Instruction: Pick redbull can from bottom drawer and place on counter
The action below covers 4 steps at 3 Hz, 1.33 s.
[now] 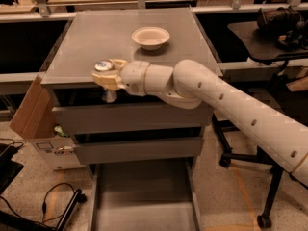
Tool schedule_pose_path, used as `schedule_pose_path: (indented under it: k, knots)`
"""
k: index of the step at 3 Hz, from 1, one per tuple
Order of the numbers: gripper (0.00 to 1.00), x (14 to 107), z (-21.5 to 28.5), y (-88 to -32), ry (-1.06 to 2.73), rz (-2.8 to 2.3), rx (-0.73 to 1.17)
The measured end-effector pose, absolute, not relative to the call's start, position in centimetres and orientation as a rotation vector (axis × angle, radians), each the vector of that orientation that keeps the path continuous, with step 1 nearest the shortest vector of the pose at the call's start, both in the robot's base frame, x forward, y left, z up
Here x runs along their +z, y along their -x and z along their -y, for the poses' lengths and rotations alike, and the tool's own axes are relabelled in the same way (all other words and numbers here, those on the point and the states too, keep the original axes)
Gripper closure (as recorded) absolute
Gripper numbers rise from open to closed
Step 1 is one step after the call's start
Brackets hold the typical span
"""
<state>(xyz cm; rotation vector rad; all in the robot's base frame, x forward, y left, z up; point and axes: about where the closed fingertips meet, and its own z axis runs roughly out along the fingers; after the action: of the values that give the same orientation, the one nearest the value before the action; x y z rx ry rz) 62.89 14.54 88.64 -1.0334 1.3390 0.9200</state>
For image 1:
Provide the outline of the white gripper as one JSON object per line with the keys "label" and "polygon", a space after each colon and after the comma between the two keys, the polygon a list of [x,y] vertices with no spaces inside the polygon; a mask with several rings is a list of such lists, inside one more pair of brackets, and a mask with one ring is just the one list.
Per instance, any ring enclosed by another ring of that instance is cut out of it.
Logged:
{"label": "white gripper", "polygon": [[92,73],[92,79],[97,85],[114,91],[125,88],[130,95],[145,96],[144,81],[146,71],[150,67],[149,62],[128,63],[122,59],[110,59],[110,62],[112,71]]}

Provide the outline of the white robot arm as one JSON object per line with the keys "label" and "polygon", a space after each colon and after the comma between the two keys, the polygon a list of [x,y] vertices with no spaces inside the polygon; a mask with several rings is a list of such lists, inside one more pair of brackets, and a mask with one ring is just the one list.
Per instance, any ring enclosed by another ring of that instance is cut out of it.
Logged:
{"label": "white robot arm", "polygon": [[227,117],[246,136],[303,185],[308,185],[308,127],[238,90],[206,66],[183,60],[176,66],[144,61],[106,60],[92,71],[106,90],[157,96],[182,109],[206,103]]}

